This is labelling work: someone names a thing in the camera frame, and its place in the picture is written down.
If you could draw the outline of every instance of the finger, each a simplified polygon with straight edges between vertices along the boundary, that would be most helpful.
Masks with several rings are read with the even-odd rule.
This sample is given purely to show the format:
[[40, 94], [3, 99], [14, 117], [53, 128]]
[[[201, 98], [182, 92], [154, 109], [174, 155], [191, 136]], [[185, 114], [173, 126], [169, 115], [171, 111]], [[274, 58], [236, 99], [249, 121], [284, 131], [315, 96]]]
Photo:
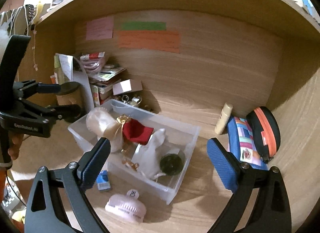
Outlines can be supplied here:
[[13, 134], [12, 135], [13, 144], [21, 145], [22, 141], [23, 141], [23, 136], [24, 136], [24, 134]]
[[8, 154], [12, 160], [16, 160], [19, 157], [20, 145], [14, 144], [8, 149]]

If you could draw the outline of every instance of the cardboard box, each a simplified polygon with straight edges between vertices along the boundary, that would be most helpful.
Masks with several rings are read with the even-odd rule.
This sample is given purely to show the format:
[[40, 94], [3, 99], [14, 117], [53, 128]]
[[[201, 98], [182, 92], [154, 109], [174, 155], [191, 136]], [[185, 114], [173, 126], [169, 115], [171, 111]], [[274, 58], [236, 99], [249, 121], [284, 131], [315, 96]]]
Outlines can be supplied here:
[[106, 170], [103, 170], [99, 173], [96, 182], [99, 191], [107, 191], [111, 189], [108, 172]]
[[130, 93], [142, 90], [141, 81], [128, 79], [112, 86], [113, 95]]

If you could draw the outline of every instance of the plastic storage bin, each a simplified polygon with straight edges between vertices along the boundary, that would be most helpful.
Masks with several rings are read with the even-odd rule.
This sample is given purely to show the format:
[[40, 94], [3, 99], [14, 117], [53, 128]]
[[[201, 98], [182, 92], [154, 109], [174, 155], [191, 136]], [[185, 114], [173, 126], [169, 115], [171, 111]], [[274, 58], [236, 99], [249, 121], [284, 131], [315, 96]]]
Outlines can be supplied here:
[[[160, 177], [158, 182], [143, 177], [140, 173], [125, 167], [122, 164], [123, 156], [121, 153], [110, 154], [107, 160], [108, 172], [132, 184], [140, 193], [145, 191], [158, 196], [166, 201], [167, 205], [176, 196], [183, 177], [189, 165], [192, 152], [196, 146], [196, 141], [200, 132], [199, 126], [182, 123], [168, 117], [154, 114], [137, 107], [133, 107], [117, 100], [111, 99], [104, 103], [102, 107], [108, 109], [113, 117], [122, 114], [138, 120], [145, 126], [153, 127], [155, 130], [166, 129], [166, 140], [164, 145], [167, 147], [175, 146], [180, 148], [185, 154], [185, 164], [182, 172], [176, 176]], [[90, 151], [98, 141], [97, 136], [87, 129], [86, 115], [69, 126], [69, 131], [73, 134], [77, 144], [86, 152]]]

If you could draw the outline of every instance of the orange sticky note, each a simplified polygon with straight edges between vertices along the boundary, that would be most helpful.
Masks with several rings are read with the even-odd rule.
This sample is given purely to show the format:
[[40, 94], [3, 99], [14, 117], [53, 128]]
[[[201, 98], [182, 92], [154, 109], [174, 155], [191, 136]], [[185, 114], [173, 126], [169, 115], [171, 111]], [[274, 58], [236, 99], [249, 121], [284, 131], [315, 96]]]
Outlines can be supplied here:
[[179, 53], [180, 35], [177, 31], [119, 31], [119, 48], [147, 48]]

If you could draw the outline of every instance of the round container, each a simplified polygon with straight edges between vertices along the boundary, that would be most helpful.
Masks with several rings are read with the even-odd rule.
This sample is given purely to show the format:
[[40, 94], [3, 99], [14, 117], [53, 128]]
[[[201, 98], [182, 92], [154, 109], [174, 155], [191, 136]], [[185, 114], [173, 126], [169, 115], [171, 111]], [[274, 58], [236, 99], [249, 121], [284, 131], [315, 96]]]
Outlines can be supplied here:
[[[83, 101], [81, 96], [81, 86], [78, 82], [67, 82], [61, 85], [61, 90], [56, 94], [58, 105], [79, 105], [84, 112]], [[73, 123], [78, 120], [76, 118], [66, 118], [65, 120], [69, 123]]]
[[105, 210], [120, 216], [123, 220], [141, 223], [147, 209], [138, 197], [139, 193], [134, 189], [129, 190], [127, 195], [114, 194], [110, 197]]

